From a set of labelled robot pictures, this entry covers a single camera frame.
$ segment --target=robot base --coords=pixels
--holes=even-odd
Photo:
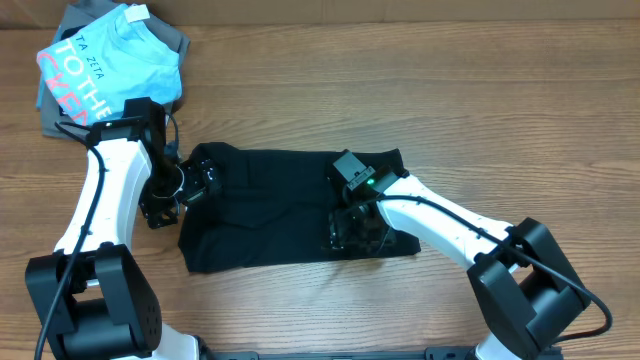
[[[266,354],[256,352],[209,353],[207,360],[475,360],[474,346],[430,347],[425,351],[358,353]],[[560,348],[551,348],[537,360],[563,360]]]

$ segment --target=black mount bracket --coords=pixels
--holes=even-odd
[[[180,204],[191,205],[220,191],[220,179],[208,159],[180,163],[177,143],[167,144],[164,108],[151,98],[125,100],[122,118],[94,123],[87,143],[127,139],[141,141],[151,161],[151,176],[140,194],[140,210],[150,228],[178,223]]]
[[[69,255],[56,252],[29,260],[25,281],[44,323]],[[102,299],[73,295],[98,280]],[[162,336],[160,305],[125,245],[105,243],[81,253],[52,318],[47,340],[58,360],[148,357]]]
[[[389,166],[378,170],[365,166],[351,151],[345,150],[333,163],[330,176],[342,207],[329,213],[329,237],[323,249],[377,255],[396,244],[396,232],[382,219],[373,205],[346,211],[353,203],[379,196],[398,176]]]
[[[575,270],[549,229],[531,219],[508,229],[505,240],[550,268],[582,286]],[[479,254],[467,275],[489,329],[521,359],[536,359],[590,304],[566,283],[540,271],[520,284],[509,273],[514,264],[529,266],[511,258],[501,248]]]

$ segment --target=wooden table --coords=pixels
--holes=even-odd
[[[188,27],[182,149],[400,148],[433,190],[489,217],[547,224],[611,307],[613,331],[568,359],[640,351],[640,23],[474,22]],[[86,155],[43,137],[35,54],[53,31],[0,33],[0,359],[40,328],[31,257],[66,229]],[[487,332],[466,274],[415,257],[189,275],[179,226],[138,218],[134,255],[165,321],[216,350],[420,350]],[[592,306],[570,331],[600,326]]]

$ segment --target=folded t-shirt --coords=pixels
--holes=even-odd
[[[60,26],[58,26],[58,31],[56,31],[51,44],[55,44],[60,40],[66,39],[70,35],[75,35],[77,30],[91,24],[96,19],[104,16],[119,5],[120,4],[114,3],[112,0],[78,0],[75,3],[67,5],[64,11],[64,16],[60,22]],[[148,19],[144,19],[142,21],[153,35],[163,43],[167,44],[169,49],[178,53],[180,56],[179,66],[182,67],[191,40],[182,31],[171,27],[171,25],[160,20],[152,13],[149,15],[150,17]],[[56,122],[71,121],[71,118],[67,115],[60,115],[60,105],[51,94],[51,91],[47,88],[42,76],[40,78],[41,80],[40,86],[38,87],[36,108],[40,110],[42,133],[47,136],[68,138],[56,129],[54,124]],[[173,113],[180,108],[180,106],[174,107],[173,104],[173,102],[164,104],[165,112]],[[68,128],[67,130],[75,133],[76,135],[84,134],[82,130],[75,128]]]
[[[124,101],[165,104],[182,94],[179,55],[142,21],[129,23],[121,4],[71,38],[38,53],[49,90],[78,124],[122,116]]]

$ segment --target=light blue t-shirt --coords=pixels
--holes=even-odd
[[[78,124],[120,118],[127,99],[166,104],[182,95],[179,55],[144,22],[127,22],[127,8],[116,7],[38,53],[47,87]]]

